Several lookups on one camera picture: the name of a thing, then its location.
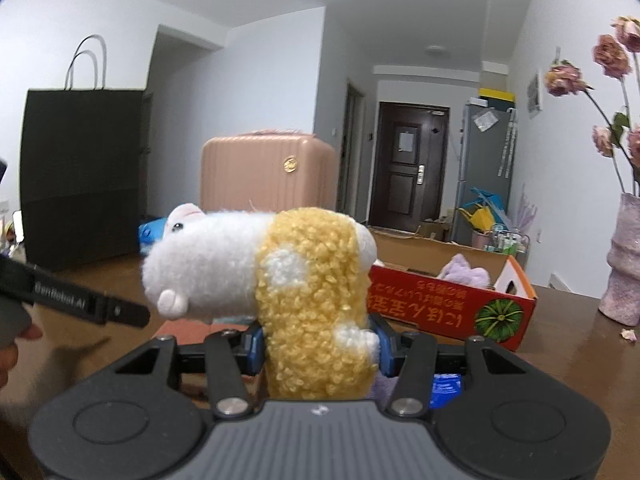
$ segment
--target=suitcase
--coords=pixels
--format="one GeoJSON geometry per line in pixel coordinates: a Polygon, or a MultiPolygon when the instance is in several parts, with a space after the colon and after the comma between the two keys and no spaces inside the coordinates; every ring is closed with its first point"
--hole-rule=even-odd
{"type": "Polygon", "coordinates": [[[204,211],[335,209],[337,155],[316,136],[265,130],[216,137],[202,149],[204,211]]]}

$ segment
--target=gray refrigerator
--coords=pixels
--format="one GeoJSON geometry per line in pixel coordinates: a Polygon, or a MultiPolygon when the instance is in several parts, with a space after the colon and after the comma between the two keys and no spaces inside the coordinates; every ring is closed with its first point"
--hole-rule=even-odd
{"type": "Polygon", "coordinates": [[[458,208],[478,198],[471,191],[473,187],[498,194],[505,209],[509,206],[516,141],[514,121],[515,116],[510,112],[477,105],[465,106],[456,209],[451,229],[451,240],[458,244],[471,245],[472,229],[458,208]]]}

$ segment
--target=red cardboard box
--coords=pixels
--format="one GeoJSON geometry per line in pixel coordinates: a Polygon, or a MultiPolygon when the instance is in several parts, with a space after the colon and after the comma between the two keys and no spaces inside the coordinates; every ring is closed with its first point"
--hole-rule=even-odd
{"type": "Polygon", "coordinates": [[[371,269],[370,312],[424,332],[462,340],[479,334],[509,350],[518,348],[536,306],[536,295],[512,256],[418,237],[372,233],[378,257],[386,267],[371,269]],[[493,288],[435,278],[456,254],[463,254],[472,267],[485,268],[493,288]]]}

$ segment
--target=vase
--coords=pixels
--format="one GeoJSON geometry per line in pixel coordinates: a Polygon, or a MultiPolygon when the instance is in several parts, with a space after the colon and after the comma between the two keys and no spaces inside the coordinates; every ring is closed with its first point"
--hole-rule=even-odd
{"type": "Polygon", "coordinates": [[[618,323],[636,326],[640,321],[640,198],[629,193],[620,197],[607,263],[611,274],[600,311],[618,323]]]}

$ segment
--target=green pumpkin picture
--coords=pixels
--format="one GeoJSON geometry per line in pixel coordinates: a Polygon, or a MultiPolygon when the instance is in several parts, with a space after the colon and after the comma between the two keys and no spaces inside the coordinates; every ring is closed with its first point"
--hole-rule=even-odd
{"type": "Polygon", "coordinates": [[[513,300],[493,300],[476,314],[476,331],[497,343],[516,335],[524,312],[513,300]]]}

